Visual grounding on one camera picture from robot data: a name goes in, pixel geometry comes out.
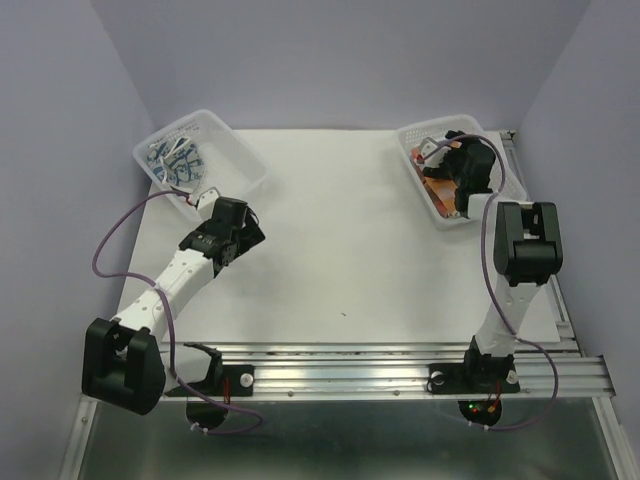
gray backdrop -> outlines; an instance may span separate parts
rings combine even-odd
[[[158,124],[516,127],[588,1],[92,0]]]
[[[518,138],[536,198],[557,202],[562,291],[578,339],[604,354],[640,454],[640,3],[595,1]]]
[[[3,2],[0,71],[0,477],[57,478],[84,331],[121,291],[91,256],[148,188],[131,148],[151,126],[85,0]],[[136,230],[103,268],[128,265]]]

dark gray floor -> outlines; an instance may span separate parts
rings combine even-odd
[[[505,402],[500,424],[545,402]],[[146,417],[99,404],[81,478],[616,478],[589,399],[559,400],[543,423],[515,433],[484,433],[443,416],[457,412],[451,401],[259,408],[268,419],[259,431],[209,438],[189,431],[184,404],[161,403]]]

white basket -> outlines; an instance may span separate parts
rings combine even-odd
[[[457,225],[463,225],[465,223],[471,222],[472,220],[469,220],[467,218],[443,218],[438,213],[436,206],[429,198],[429,194],[424,189],[422,181],[415,171],[413,160],[411,158],[411,150],[420,145],[420,142],[424,140],[425,137],[444,137],[444,134],[446,134],[449,130],[462,130],[465,133],[485,135],[482,127],[480,127],[476,119],[469,115],[452,115],[449,117],[440,117],[434,120],[429,120],[427,122],[414,123],[413,125],[401,128],[399,130],[396,130],[395,132],[396,142],[402,154],[403,163],[409,169],[414,183],[416,184],[418,190],[420,191],[420,194],[424,198],[425,203],[427,204],[427,207],[431,212],[433,220],[436,223],[436,227],[441,230],[455,227]],[[507,178],[501,196],[517,201],[526,200],[527,193],[525,192],[524,187],[520,184],[514,173],[509,168],[509,164],[506,158],[504,159],[504,161]],[[493,169],[491,170],[491,180],[489,182],[489,186],[496,190],[500,185],[500,180],[500,166],[496,159],[496,162],[493,165]]]
[[[177,140],[182,136],[191,138],[205,165],[205,175],[193,194],[215,187],[221,195],[244,199],[258,187],[268,175],[268,169],[260,156],[231,128],[209,110],[198,110],[154,133],[133,149],[133,157],[161,190],[171,187],[163,184],[147,164],[149,145],[159,141]],[[187,218],[199,221],[195,208],[177,196],[169,200]]]

tabletop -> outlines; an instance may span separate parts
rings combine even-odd
[[[470,341],[489,307],[479,225],[435,228],[393,131],[238,134],[272,172],[245,199],[267,240],[192,299],[176,323],[178,341]],[[489,137],[502,148],[497,133]],[[167,199],[149,202],[130,270],[160,274],[194,227]],[[127,279],[120,309],[144,289]],[[521,336],[558,341],[559,320],[547,286]]]

gray wall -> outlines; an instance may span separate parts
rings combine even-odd
[[[586,0],[92,0],[154,122],[515,127]]]
[[[86,0],[3,2],[0,71],[0,477],[57,478],[84,330],[121,289],[91,256],[146,190],[131,148],[151,123]]]
[[[557,202],[562,291],[578,338],[604,354],[640,454],[640,3],[596,0],[518,134],[534,198]]]

